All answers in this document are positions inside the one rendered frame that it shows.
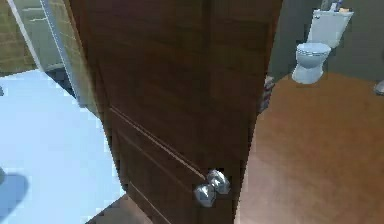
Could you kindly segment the dark brown wooden door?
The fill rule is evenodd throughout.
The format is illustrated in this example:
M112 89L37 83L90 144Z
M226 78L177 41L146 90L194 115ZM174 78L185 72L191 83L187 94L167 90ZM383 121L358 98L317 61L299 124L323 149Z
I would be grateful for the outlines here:
M283 0L67 1L124 191L152 224L234 224Z

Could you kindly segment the silver round door knob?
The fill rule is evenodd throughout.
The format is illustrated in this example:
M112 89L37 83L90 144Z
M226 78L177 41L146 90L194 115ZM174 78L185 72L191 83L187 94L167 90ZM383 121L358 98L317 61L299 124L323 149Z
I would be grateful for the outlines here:
M228 194L230 191L230 181L218 170L210 170L207 174L207 181L219 194Z
M212 185L201 184L194 190L195 198L201 206L210 208L216 200L216 191Z

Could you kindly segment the white toilet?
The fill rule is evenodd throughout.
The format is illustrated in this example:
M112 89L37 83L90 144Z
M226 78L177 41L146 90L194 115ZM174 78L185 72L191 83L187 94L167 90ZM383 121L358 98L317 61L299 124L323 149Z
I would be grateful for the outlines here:
M292 79L300 84L316 83L323 75L323 65L338 47L353 12L314 10L307 40L296 47L296 67Z

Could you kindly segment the small items on toilet tank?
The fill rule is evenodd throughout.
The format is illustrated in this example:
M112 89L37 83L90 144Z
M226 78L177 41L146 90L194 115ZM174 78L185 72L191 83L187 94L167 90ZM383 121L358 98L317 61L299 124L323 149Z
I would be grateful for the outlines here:
M320 5L321 11L331 11L331 12L341 12L346 13L350 12L350 8L344 8L342 6L343 0L322 0Z

